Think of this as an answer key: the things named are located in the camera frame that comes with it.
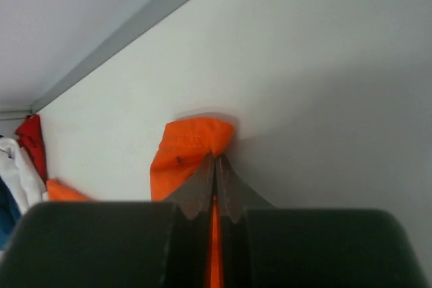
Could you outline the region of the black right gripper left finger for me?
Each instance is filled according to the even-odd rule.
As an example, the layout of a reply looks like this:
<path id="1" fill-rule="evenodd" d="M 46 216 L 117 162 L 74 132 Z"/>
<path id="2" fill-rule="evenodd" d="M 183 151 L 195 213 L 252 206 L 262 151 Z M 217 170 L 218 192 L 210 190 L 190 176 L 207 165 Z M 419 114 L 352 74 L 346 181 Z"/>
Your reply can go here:
<path id="1" fill-rule="evenodd" d="M 45 202 L 20 220 L 2 287 L 208 287 L 215 160 L 160 202 Z"/>

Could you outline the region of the folded white t shirt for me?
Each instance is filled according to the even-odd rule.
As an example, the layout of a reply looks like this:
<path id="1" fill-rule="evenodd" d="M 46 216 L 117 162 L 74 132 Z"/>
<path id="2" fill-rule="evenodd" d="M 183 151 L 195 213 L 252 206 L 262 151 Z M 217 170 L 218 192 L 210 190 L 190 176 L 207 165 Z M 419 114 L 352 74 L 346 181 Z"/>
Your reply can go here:
<path id="1" fill-rule="evenodd" d="M 47 188 L 24 148 L 12 138 L 1 138 L 1 179 L 20 214 L 48 198 Z"/>

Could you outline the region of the orange t shirt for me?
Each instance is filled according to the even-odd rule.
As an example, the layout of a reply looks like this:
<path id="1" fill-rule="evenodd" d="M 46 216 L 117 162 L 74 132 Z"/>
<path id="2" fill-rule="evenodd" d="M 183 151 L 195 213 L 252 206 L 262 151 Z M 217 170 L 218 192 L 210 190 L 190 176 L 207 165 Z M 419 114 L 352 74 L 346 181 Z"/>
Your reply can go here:
<path id="1" fill-rule="evenodd" d="M 165 126 L 158 151 L 150 167 L 151 199 L 162 201 L 182 185 L 197 169 L 204 156 L 220 155 L 228 146 L 235 126 L 216 117 L 190 117 L 172 121 Z M 75 189 L 52 178 L 47 180 L 50 201 L 89 201 Z M 211 284 L 223 287 L 219 240 L 219 212 L 217 199 L 213 196 L 211 223 Z"/>

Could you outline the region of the folded blue t shirt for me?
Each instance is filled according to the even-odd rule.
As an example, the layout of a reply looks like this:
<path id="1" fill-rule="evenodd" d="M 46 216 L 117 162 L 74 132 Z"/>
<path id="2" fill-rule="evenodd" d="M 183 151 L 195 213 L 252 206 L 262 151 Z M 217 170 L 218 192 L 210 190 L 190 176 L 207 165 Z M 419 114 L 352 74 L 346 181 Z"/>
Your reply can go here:
<path id="1" fill-rule="evenodd" d="M 21 217 L 18 205 L 3 180 L 0 187 L 1 250 L 4 250 L 9 237 Z"/>

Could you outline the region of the folded red t shirt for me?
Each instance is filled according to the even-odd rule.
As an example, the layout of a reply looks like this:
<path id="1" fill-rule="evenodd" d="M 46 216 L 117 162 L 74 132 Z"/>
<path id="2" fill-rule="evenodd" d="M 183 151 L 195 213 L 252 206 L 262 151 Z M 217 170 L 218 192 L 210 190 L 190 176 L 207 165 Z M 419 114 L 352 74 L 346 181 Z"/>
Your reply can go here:
<path id="1" fill-rule="evenodd" d="M 28 115 L 16 129 L 18 144 L 26 150 L 37 173 L 45 183 L 48 179 L 45 143 L 38 114 Z"/>

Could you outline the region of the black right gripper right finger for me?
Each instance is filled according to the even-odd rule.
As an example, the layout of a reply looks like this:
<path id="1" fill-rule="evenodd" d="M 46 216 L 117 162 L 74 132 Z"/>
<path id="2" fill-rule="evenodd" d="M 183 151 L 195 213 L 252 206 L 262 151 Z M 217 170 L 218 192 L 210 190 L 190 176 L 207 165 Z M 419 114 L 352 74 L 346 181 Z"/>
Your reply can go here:
<path id="1" fill-rule="evenodd" d="M 405 230 L 377 209 L 276 208 L 215 160 L 224 287 L 426 287 Z"/>

